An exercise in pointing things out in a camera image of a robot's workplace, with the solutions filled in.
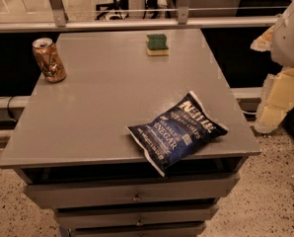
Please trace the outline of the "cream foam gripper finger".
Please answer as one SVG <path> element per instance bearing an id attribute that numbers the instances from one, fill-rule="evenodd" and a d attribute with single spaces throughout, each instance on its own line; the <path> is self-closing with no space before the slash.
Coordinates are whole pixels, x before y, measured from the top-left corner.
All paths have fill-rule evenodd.
<path id="1" fill-rule="evenodd" d="M 261 102 L 254 128 L 271 133 L 294 108 L 294 68 L 284 67 L 277 75 L 268 74 L 263 82 Z"/>
<path id="2" fill-rule="evenodd" d="M 270 51 L 273 30 L 274 26 L 271 26 L 262 35 L 255 39 L 251 44 L 251 49 L 255 51 Z"/>

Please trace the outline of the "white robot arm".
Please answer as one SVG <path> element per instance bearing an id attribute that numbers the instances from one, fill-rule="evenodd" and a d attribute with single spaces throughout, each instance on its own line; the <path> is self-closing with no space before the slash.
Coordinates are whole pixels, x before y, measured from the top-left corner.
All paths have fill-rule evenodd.
<path id="1" fill-rule="evenodd" d="M 256 51 L 269 51 L 282 66 L 277 75 L 268 74 L 263 82 L 254 128 L 271 133 L 294 108 L 294 0 L 276 23 L 251 44 Z"/>

